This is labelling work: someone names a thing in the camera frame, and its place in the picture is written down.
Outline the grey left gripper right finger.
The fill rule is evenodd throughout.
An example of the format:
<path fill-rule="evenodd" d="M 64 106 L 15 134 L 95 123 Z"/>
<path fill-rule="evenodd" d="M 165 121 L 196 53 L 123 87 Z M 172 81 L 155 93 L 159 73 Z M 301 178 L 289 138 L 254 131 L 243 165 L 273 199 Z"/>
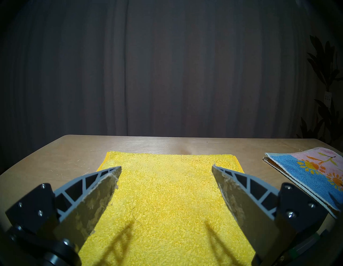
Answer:
<path fill-rule="evenodd" d="M 305 266 L 328 212 L 291 183 L 278 190 L 261 179 L 212 166 L 222 197 L 255 250 L 252 266 Z"/>

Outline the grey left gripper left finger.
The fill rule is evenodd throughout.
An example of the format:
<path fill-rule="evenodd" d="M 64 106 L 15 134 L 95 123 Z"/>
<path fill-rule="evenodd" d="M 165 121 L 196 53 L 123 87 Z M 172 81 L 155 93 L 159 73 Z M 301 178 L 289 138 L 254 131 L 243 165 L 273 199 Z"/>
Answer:
<path fill-rule="evenodd" d="M 5 214 L 12 226 L 41 239 L 68 239 L 80 249 L 118 189 L 121 172 L 117 166 L 82 175 L 55 191 L 39 184 Z"/>

